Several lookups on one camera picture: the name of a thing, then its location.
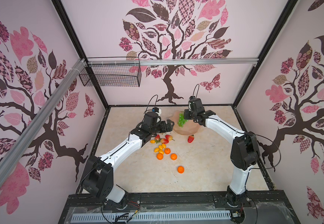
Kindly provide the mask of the small orange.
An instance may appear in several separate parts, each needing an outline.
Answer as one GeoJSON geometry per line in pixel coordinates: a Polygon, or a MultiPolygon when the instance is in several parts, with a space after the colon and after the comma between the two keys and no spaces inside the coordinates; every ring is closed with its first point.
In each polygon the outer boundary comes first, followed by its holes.
{"type": "Polygon", "coordinates": [[[168,155],[168,154],[171,153],[171,150],[170,150],[169,148],[166,148],[166,149],[164,150],[164,153],[168,155]]]}

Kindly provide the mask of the lone red strawberry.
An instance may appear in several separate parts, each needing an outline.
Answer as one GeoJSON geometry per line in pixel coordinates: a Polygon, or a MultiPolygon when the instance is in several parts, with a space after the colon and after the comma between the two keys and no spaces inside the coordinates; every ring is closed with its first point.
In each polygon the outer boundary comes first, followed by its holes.
{"type": "Polygon", "coordinates": [[[189,137],[188,137],[188,143],[192,143],[193,141],[194,141],[194,135],[190,135],[189,137]]]}

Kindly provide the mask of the aluminium rail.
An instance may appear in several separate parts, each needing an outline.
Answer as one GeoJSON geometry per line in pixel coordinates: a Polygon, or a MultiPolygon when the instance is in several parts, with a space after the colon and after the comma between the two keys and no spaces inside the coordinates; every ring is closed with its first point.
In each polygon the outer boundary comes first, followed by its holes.
{"type": "Polygon", "coordinates": [[[74,79],[85,68],[86,60],[80,58],[69,70],[67,77],[63,79],[60,86],[49,97],[42,109],[38,112],[31,124],[24,130],[13,145],[12,149],[3,157],[0,162],[0,187],[4,184],[8,176],[19,162],[24,152],[28,149],[40,129],[45,124],[48,117],[52,114],[59,101],[73,83],[74,79]]]}
{"type": "Polygon", "coordinates": [[[258,58],[213,58],[213,59],[158,59],[158,60],[117,60],[117,58],[89,58],[89,65],[131,65],[131,66],[157,66],[157,65],[205,65],[205,64],[257,64],[258,58]]]}

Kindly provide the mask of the right cluster red strawberry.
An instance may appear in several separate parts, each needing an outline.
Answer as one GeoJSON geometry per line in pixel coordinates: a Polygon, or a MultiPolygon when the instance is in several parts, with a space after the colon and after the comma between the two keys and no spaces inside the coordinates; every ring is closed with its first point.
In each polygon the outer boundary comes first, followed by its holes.
{"type": "Polygon", "coordinates": [[[173,140],[174,140],[174,139],[173,139],[173,136],[172,136],[172,135],[169,135],[169,134],[165,135],[165,138],[166,138],[168,141],[173,141],[173,140]]]}

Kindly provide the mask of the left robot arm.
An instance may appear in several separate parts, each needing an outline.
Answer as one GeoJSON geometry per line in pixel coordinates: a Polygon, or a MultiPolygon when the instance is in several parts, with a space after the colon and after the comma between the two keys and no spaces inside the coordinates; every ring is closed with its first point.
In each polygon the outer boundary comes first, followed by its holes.
{"type": "Polygon", "coordinates": [[[162,120],[158,108],[144,114],[143,120],[129,132],[128,137],[114,149],[101,156],[91,156],[83,171],[80,187],[101,201],[127,203],[127,192],[114,184],[114,172],[135,151],[153,136],[173,131],[175,123],[162,120]]]}

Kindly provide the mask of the pink leaf-shaped bowl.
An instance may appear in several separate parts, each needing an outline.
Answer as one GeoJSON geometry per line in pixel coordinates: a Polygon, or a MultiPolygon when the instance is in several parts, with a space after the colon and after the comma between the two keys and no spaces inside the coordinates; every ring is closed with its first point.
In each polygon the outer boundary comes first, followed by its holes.
{"type": "Polygon", "coordinates": [[[178,119],[179,119],[179,113],[183,113],[182,111],[176,111],[172,117],[169,119],[172,120],[175,125],[173,128],[173,131],[180,135],[193,135],[198,132],[198,130],[201,128],[201,126],[198,123],[195,123],[193,120],[187,120],[187,123],[184,125],[184,127],[178,126],[178,119]]]}

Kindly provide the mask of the large orange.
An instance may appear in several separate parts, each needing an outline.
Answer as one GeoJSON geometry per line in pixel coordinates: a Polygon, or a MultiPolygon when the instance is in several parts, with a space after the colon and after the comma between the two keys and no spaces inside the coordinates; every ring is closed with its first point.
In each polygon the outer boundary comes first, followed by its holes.
{"type": "Polygon", "coordinates": [[[156,157],[157,157],[158,160],[162,160],[163,159],[163,154],[158,153],[156,157]]]}

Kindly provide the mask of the left aluminium rail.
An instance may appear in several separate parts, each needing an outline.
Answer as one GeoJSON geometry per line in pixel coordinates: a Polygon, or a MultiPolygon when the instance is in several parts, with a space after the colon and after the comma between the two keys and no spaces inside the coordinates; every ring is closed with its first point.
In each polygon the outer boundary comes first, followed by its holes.
{"type": "Polygon", "coordinates": [[[13,145],[12,149],[3,157],[0,162],[0,187],[4,184],[8,176],[19,162],[24,152],[28,149],[40,129],[45,124],[48,117],[52,114],[59,101],[73,83],[74,79],[85,68],[86,60],[80,58],[69,70],[67,77],[63,79],[60,86],[49,97],[42,109],[38,112],[31,124],[24,130],[13,145]]]}

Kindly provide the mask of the red strawberry with leaves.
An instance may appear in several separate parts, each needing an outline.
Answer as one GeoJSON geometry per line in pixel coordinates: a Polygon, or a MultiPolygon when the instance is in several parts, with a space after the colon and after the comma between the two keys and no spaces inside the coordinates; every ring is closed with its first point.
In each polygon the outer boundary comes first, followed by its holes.
{"type": "Polygon", "coordinates": [[[160,143],[161,142],[161,137],[159,134],[157,134],[154,138],[154,140],[156,141],[156,143],[160,143]]]}

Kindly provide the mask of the pale red strawberry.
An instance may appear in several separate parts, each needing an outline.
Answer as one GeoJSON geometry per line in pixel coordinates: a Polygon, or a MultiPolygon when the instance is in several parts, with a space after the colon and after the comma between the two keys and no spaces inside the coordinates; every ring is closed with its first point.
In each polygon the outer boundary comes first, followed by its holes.
{"type": "Polygon", "coordinates": [[[162,144],[168,144],[169,143],[169,140],[167,140],[167,139],[161,139],[160,142],[162,144]]]}

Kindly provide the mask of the black base frame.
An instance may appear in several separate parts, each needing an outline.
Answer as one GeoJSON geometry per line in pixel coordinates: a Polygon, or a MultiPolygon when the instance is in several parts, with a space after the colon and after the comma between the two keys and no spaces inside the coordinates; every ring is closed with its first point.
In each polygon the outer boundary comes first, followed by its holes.
{"type": "Polygon", "coordinates": [[[247,191],[246,199],[237,207],[226,202],[225,191],[130,193],[121,206],[112,201],[99,201],[89,194],[70,195],[59,219],[70,224],[73,214],[138,213],[168,211],[229,211],[231,220],[172,221],[130,224],[297,224],[299,219],[282,190],[247,191]]]}

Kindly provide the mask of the green grape bunch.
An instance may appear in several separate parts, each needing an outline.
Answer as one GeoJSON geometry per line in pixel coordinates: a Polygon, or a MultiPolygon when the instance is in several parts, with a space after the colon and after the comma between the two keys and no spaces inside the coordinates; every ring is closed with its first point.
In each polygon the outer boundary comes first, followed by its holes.
{"type": "Polygon", "coordinates": [[[184,127],[184,125],[186,123],[187,123],[187,120],[184,118],[184,113],[179,113],[178,126],[184,127]]]}

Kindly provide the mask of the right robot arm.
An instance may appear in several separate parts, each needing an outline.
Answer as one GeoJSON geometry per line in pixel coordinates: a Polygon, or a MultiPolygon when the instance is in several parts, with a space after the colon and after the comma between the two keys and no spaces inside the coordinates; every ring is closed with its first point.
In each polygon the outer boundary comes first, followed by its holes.
{"type": "Polygon", "coordinates": [[[206,111],[201,99],[195,96],[190,97],[184,118],[215,131],[231,144],[230,159],[234,170],[227,187],[226,202],[230,207],[239,206],[246,199],[249,173],[260,158],[256,134],[239,130],[223,121],[215,112],[206,111]]]}

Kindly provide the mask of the back aluminium rail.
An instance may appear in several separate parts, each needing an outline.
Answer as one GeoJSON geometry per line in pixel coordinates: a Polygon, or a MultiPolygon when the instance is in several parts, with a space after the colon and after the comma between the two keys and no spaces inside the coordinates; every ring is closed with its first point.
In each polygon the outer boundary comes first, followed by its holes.
{"type": "Polygon", "coordinates": [[[157,66],[157,65],[205,65],[205,64],[257,64],[258,58],[213,58],[213,59],[158,59],[158,60],[117,60],[117,58],[89,58],[89,65],[131,65],[131,66],[157,66]]]}

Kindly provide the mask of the lone orange front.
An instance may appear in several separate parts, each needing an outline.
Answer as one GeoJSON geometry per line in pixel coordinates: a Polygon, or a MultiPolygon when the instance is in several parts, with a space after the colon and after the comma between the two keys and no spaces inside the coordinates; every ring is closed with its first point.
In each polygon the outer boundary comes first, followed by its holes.
{"type": "Polygon", "coordinates": [[[184,169],[183,166],[179,166],[179,167],[177,168],[177,171],[178,171],[178,173],[182,174],[182,173],[185,171],[185,169],[184,169]]]}

